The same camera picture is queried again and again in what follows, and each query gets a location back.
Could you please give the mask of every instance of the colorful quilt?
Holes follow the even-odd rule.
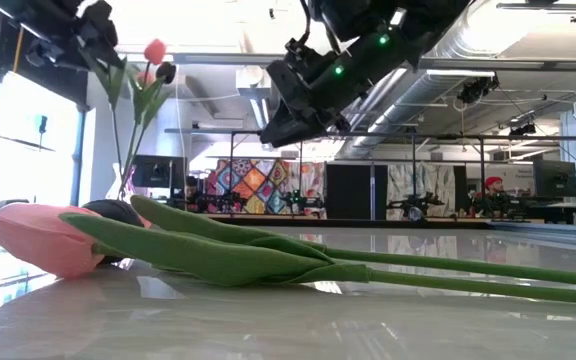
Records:
[[[232,164],[232,190],[248,199],[242,209],[250,214],[290,214],[281,199],[282,194],[299,187],[299,163],[283,160],[235,159]],[[302,194],[323,197],[324,164],[302,164]],[[229,160],[219,160],[214,174],[208,177],[207,187],[217,195],[230,187]]]

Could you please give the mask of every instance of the green stem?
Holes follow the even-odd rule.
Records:
[[[576,290],[446,279],[443,277],[391,273],[379,270],[371,272],[370,280],[388,284],[576,303]]]
[[[119,133],[117,131],[117,111],[111,106],[110,112],[112,113],[112,128],[113,132],[115,133],[115,149],[117,150],[117,164],[119,164],[119,177],[123,178],[123,173],[121,172],[121,151],[119,149]]]
[[[132,167],[132,162],[134,159],[134,152],[132,147],[135,145],[135,135],[137,134],[137,122],[135,121],[132,126],[132,132],[130,133],[130,144],[128,144],[128,154],[126,155],[126,167],[124,168],[124,172],[121,175],[121,186],[119,187],[119,193],[117,194],[117,198],[120,198],[121,195],[124,193],[124,186],[126,186],[126,182],[128,182],[128,177],[130,176],[130,168]]]
[[[432,269],[464,271],[470,273],[507,276],[520,279],[552,281],[576,285],[576,273],[530,268],[524,266],[488,264],[476,261],[433,258],[414,255],[397,255],[369,253],[361,251],[348,251],[340,249],[326,249],[326,255],[343,260],[364,261],[372,263],[418,266]]]

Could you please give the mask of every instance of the black cable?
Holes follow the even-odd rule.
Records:
[[[335,52],[335,54],[337,54],[337,55],[341,54],[341,48],[339,47],[339,43],[337,42],[337,38],[335,37],[335,34],[333,34],[332,30],[330,30],[330,27],[328,27],[327,24],[326,24],[326,37],[328,38],[328,42],[330,43],[330,47]]]
[[[306,0],[300,0],[301,7],[304,9],[304,13],[306,14],[306,31],[299,39],[299,43],[304,45],[308,38],[310,37],[310,10],[308,10],[308,4],[306,4]]]

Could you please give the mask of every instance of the ceiling duct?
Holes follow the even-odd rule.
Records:
[[[461,84],[467,77],[460,75],[434,75],[424,73],[410,88],[370,126],[369,132],[395,132],[411,118],[424,111],[420,106],[407,104],[430,104]],[[348,157],[366,157],[384,137],[360,136],[349,140],[346,145]]]
[[[437,45],[428,53],[441,58],[493,58],[523,38],[531,28],[517,24],[516,17],[529,17],[525,12],[497,9],[499,0],[476,1],[469,6]],[[429,71],[410,86],[370,126],[368,132],[391,133],[403,123],[425,110],[419,106],[403,104],[430,104],[446,92],[461,84],[469,76],[446,71]],[[358,137],[349,139],[341,157],[367,157],[384,137]]]
[[[245,66],[237,70],[237,92],[248,98],[252,106],[252,112],[259,130],[268,124],[268,98],[272,81],[268,73],[259,66]]]

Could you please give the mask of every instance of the red tulip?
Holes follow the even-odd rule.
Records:
[[[161,64],[164,61],[164,56],[166,55],[166,44],[161,42],[159,39],[153,40],[148,46],[146,46],[146,50],[144,50],[144,56],[146,60],[150,61],[155,65]]]
[[[14,257],[63,278],[95,269],[104,258],[93,254],[95,240],[59,219],[63,213],[98,214],[74,206],[15,203],[0,210],[0,246]]]

